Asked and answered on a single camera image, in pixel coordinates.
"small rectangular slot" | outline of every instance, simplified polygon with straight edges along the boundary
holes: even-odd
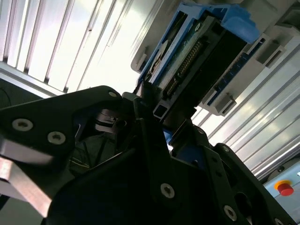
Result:
[[[273,55],[273,57],[269,60],[269,62],[266,64],[266,67],[269,67],[273,63],[273,61],[281,54],[281,51],[279,50],[276,52],[276,54]]]

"silver screw head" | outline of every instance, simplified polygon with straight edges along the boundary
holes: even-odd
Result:
[[[238,219],[235,211],[229,205],[224,206],[224,212],[233,222]]]
[[[13,129],[17,131],[29,131],[33,128],[33,123],[28,119],[16,119],[12,122]]]
[[[175,191],[173,187],[167,183],[163,183],[160,185],[160,191],[166,198],[174,198],[175,197]]]
[[[275,224],[276,225],[283,225],[283,223],[277,218],[275,219]]]
[[[223,148],[224,148],[225,152],[229,152],[229,149],[226,146],[224,146]]]
[[[117,97],[117,94],[116,93],[114,93],[114,92],[112,92],[112,91],[110,91],[109,93],[108,93],[110,96],[112,96],[112,97]]]
[[[56,145],[63,144],[66,141],[66,136],[59,131],[53,131],[48,134],[48,142]]]
[[[198,25],[195,28],[195,31],[198,31],[200,27],[201,27],[201,23],[198,23]]]

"red button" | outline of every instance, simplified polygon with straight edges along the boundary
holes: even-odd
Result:
[[[278,191],[282,196],[289,196],[294,193],[294,189],[289,184],[281,184],[278,186]]]

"emergency stop button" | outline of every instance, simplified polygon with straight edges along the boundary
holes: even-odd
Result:
[[[279,191],[282,196],[290,196],[294,193],[294,189],[291,187],[291,182],[289,180],[278,181],[274,188]]]

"blue plastic latch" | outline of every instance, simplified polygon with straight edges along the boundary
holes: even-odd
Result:
[[[215,5],[209,11],[221,19],[221,26],[247,43],[255,42],[259,36],[259,30],[250,19],[250,13],[237,4]]]

